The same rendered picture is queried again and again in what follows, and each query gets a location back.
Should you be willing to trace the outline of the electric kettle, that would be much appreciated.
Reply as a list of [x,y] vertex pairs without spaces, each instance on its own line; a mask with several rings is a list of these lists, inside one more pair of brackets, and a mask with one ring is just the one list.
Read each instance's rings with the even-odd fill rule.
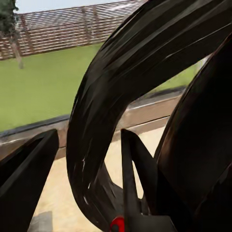
[[[147,0],[88,67],[67,130],[73,197],[103,232],[125,232],[104,159],[128,105],[206,56],[153,159],[203,232],[232,232],[232,0]],[[140,213],[151,216],[143,193]]]

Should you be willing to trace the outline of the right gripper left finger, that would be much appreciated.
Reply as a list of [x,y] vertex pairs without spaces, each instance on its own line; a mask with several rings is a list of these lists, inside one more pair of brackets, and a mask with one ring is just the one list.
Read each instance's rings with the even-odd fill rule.
[[51,129],[0,161],[0,232],[27,232],[58,148]]

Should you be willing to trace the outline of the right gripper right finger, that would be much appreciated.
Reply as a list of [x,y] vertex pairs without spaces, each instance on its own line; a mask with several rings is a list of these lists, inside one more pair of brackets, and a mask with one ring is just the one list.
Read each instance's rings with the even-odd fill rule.
[[[203,232],[140,137],[121,130],[125,232]],[[151,216],[140,213],[134,161]]]

